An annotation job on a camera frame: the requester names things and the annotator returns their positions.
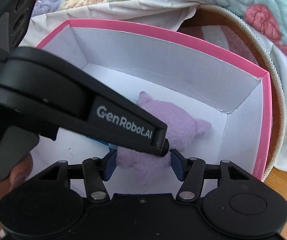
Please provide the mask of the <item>white bed skirt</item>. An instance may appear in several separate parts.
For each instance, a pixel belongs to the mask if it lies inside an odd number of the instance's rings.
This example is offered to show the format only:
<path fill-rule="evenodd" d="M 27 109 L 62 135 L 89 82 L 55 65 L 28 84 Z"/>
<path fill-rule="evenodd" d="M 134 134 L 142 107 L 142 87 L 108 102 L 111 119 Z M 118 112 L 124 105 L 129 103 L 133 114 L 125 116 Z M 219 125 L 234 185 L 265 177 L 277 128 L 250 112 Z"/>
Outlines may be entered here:
<path fill-rule="evenodd" d="M 55 12 L 33 14 L 22 45 L 34 47 L 66 20 L 99 18 L 125 20 L 178 30 L 191 22 L 197 27 L 219 25 L 219 31 L 196 34 L 246 59 L 272 61 L 278 87 L 281 115 L 280 143 L 275 148 L 274 166 L 287 172 L 287 5 L 281 7 L 256 2 L 241 16 L 218 5 L 184 0 L 132 0 L 111 3 L 63 5 Z"/>

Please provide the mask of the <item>pink cardboard box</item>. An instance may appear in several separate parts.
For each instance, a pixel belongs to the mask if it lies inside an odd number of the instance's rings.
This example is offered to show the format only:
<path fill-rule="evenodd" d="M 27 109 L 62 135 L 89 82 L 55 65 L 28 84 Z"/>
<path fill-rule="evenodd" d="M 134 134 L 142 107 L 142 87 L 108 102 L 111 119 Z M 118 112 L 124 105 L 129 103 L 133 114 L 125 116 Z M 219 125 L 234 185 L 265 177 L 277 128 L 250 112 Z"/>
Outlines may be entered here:
<path fill-rule="evenodd" d="M 262 179 L 272 126 L 269 72 L 226 49 L 175 31 L 112 20 L 67 20 L 37 47 L 119 94 L 140 92 L 211 123 L 183 152 L 208 164 L 230 160 Z"/>

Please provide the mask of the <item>blue wet wipes pack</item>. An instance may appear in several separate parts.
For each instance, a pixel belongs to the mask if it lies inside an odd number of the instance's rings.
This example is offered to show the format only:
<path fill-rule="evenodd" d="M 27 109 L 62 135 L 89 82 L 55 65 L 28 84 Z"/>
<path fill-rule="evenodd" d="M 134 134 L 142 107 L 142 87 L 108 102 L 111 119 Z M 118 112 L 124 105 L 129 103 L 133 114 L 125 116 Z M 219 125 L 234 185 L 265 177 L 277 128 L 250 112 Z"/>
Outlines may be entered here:
<path fill-rule="evenodd" d="M 97 96 L 92 104 L 87 123 L 99 133 L 91 135 L 91 139 L 105 144 L 127 145 L 136 133 L 131 131 L 136 125 L 136 117 L 111 101 Z"/>

